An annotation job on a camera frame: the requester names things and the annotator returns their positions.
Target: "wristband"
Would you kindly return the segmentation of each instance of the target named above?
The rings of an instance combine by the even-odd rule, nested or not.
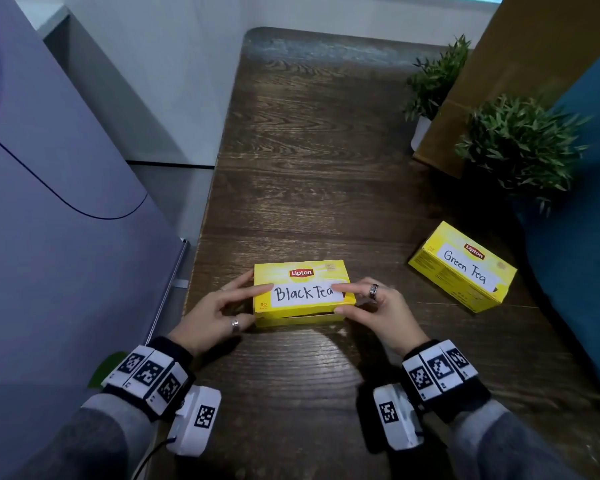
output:
[[[188,366],[191,354],[164,337],[159,339],[163,340],[150,343],[156,348],[137,346],[102,382],[104,393],[119,396],[144,411],[151,421],[165,415],[169,405],[179,406],[186,386],[195,379],[182,365]],[[158,347],[176,355],[178,360]]]
[[[431,409],[450,423],[461,412],[476,411],[491,398],[478,379],[478,371],[451,340],[431,340],[412,350],[402,363],[409,400],[422,410]]]

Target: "qr code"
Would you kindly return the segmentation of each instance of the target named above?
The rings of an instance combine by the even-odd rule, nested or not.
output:
[[[134,374],[134,379],[138,382],[142,382],[145,386],[151,386],[151,384],[158,379],[158,376],[160,376],[163,370],[163,366],[158,365],[151,360],[147,360]]]
[[[425,370],[425,368],[421,365],[416,367],[414,370],[409,371],[409,376],[413,381],[414,385],[418,390],[422,390],[426,387],[429,387],[433,384],[433,380],[429,376],[429,373]]]
[[[179,380],[177,380],[173,374],[169,374],[167,379],[165,379],[162,384],[160,384],[160,387],[158,387],[158,395],[160,395],[161,398],[163,398],[164,401],[169,404],[173,399],[173,396],[175,396],[178,392],[178,389],[180,389],[181,385],[182,384],[180,384]]]
[[[395,412],[395,408],[393,407],[393,403],[391,401],[388,403],[382,403],[379,407],[385,424],[398,421],[398,413]]]
[[[209,428],[215,413],[216,409],[211,406],[200,406],[198,416],[196,416],[196,422],[193,423],[193,425],[198,426],[199,428]]]
[[[433,375],[435,375],[436,379],[438,380],[454,373],[454,370],[451,368],[447,357],[444,355],[433,357],[433,359],[427,361],[427,364],[429,364],[429,368],[433,371]]]
[[[451,357],[451,360],[454,361],[458,369],[462,369],[463,367],[469,365],[469,361],[464,357],[464,355],[462,355],[462,353],[458,349],[448,350],[447,355]]]
[[[125,374],[131,374],[134,369],[144,360],[144,355],[133,353],[120,364],[118,370]]]

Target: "yellow box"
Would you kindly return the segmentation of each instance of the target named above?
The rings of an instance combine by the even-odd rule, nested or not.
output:
[[[502,303],[517,271],[446,222],[409,264],[476,313]]]
[[[253,284],[274,283],[273,290],[253,298],[256,326],[334,322],[338,305],[355,305],[353,293],[338,293],[334,283],[348,283],[344,261],[304,261],[256,264]]]

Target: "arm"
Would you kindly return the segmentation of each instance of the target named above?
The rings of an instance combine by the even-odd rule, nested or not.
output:
[[[426,336],[398,291],[371,278],[333,288],[369,297],[374,283],[379,285],[376,313],[355,306],[341,306],[336,311],[369,327],[405,360],[438,343]],[[413,387],[407,382],[405,390]],[[407,393],[418,399],[414,388]],[[477,377],[433,398],[427,405],[452,428],[454,439],[449,453],[461,480],[581,479],[535,431],[494,401]]]
[[[193,356],[202,354],[255,320],[253,315],[224,316],[222,309],[269,291],[272,285],[241,288],[252,278],[244,273],[220,291],[209,293],[170,332],[149,347],[159,350],[187,370]],[[181,398],[176,396],[172,404]],[[13,480],[123,480],[133,475],[155,434],[158,418],[138,398],[111,385],[92,396],[72,416],[56,437],[22,468],[8,477]]]

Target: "black baseboard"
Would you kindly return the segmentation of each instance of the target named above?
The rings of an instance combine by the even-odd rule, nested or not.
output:
[[[188,163],[162,163],[162,162],[145,162],[137,160],[127,160],[129,165],[146,165],[146,166],[170,166],[175,168],[200,168],[203,170],[213,170],[216,167],[213,165],[192,165]]]

